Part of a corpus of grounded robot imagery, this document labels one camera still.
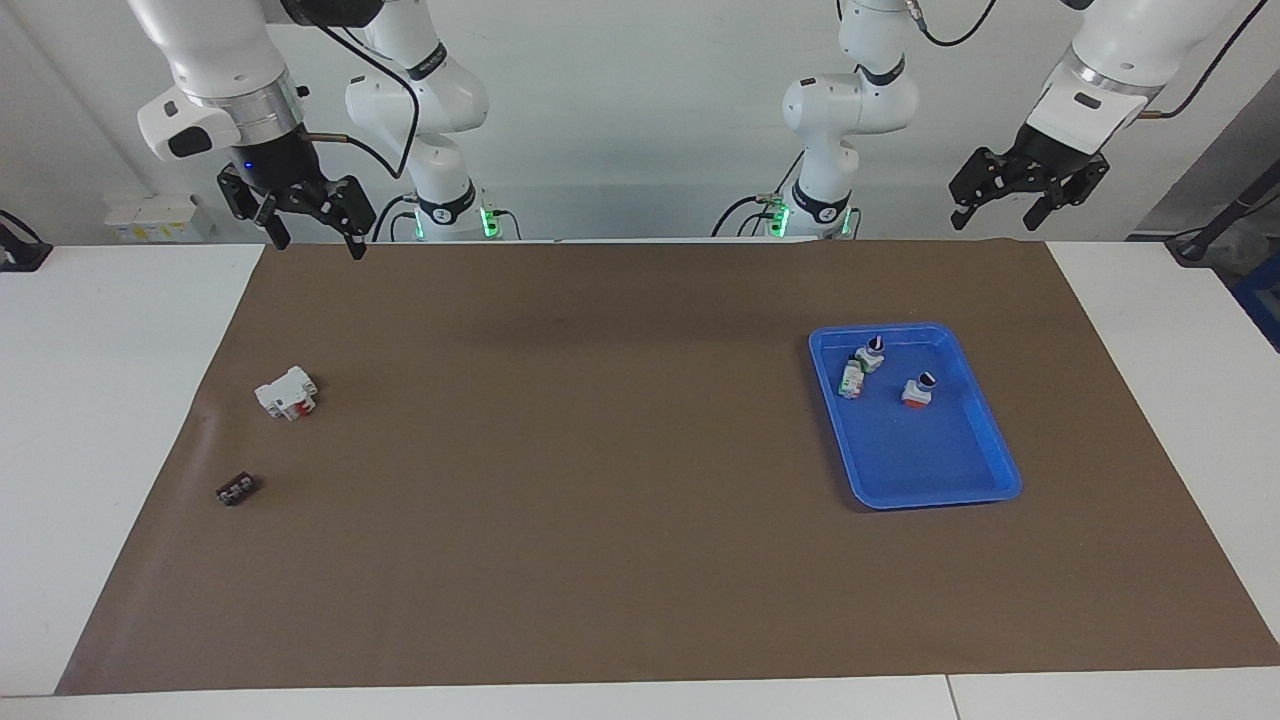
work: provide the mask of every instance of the green light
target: green light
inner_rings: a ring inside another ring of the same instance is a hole
[[[480,209],[480,222],[484,223],[484,236],[485,237],[489,237],[489,238],[502,237],[502,225],[498,224],[498,217],[494,215],[493,211],[490,211],[490,210],[488,210],[485,208],[481,208]]]
[[[769,234],[773,237],[786,237],[787,234],[787,220],[791,219],[791,208],[783,205],[778,213],[773,215],[773,222],[769,223]]]

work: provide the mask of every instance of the blue tray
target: blue tray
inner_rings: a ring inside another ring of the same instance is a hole
[[[840,397],[849,356],[884,336],[884,364],[863,396]],[[854,495],[877,510],[1012,500],[1023,480],[955,333],[943,325],[823,328],[809,337],[822,395]],[[933,402],[901,401],[906,380],[928,370]]]

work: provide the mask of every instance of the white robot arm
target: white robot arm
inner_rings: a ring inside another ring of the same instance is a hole
[[[489,95],[484,85],[449,56],[424,0],[387,0],[365,32],[375,53],[403,69],[421,106],[407,169],[424,240],[500,234],[485,191],[472,182],[458,146],[444,137],[485,122]],[[403,87],[376,77],[356,78],[347,86],[347,113],[394,149],[403,147],[413,122]]]
[[[1084,27],[1044,83],[1039,102],[1005,154],[980,147],[951,181],[963,229],[982,205],[1043,193],[1023,218],[1037,229],[1080,205],[1110,169],[1102,146],[1132,124],[1236,0],[1064,0],[1085,9]]]
[[[919,105],[919,90],[905,72],[905,36],[911,27],[906,3],[841,1],[840,45],[855,63],[854,72],[801,79],[783,100],[787,126],[805,143],[800,178],[786,193],[787,236],[838,232],[858,173],[858,151],[846,136],[902,129]]]
[[[380,0],[301,9],[294,20],[362,27]],[[218,183],[232,213],[264,228],[278,249],[289,243],[279,213],[315,218],[338,231],[352,256],[364,255],[374,210],[360,181],[329,181],[302,124],[301,88],[266,36],[259,0],[129,0],[138,22],[169,60],[175,87],[138,111],[142,135],[163,160],[229,149]]]

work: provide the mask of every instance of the brown mat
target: brown mat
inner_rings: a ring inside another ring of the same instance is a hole
[[[959,334],[1019,500],[852,498],[806,336],[910,320]],[[252,391],[293,364],[289,424]],[[58,692],[1277,664],[1041,245],[302,246]]]

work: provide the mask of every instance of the white table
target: white table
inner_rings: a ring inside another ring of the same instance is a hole
[[[1280,428],[1280,357],[1211,273],[1178,268],[1162,246],[1051,247],[1280,632],[1280,441],[1271,437]],[[261,251],[59,249],[35,275],[0,277],[0,694],[54,689]],[[1207,368],[1199,348],[1217,365]],[[0,700],[0,720],[370,711],[389,719],[1274,720],[1280,669]]]

